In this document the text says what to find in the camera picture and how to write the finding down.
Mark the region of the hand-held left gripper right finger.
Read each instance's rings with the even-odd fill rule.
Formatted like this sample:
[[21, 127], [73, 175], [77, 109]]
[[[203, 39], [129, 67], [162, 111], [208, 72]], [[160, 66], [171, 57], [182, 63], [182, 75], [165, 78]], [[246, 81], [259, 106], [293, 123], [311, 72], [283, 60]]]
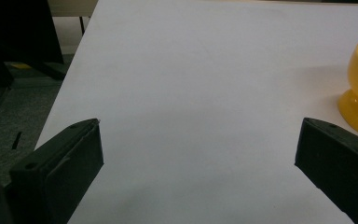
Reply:
[[305, 118], [295, 166], [358, 224], [358, 136], [335, 124]]

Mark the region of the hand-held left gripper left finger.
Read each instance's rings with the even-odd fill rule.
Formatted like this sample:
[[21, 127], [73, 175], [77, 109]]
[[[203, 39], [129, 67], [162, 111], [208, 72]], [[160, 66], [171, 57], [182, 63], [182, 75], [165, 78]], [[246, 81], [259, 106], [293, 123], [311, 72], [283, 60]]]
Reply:
[[65, 128], [10, 169], [15, 222], [66, 224], [102, 167], [99, 121]]

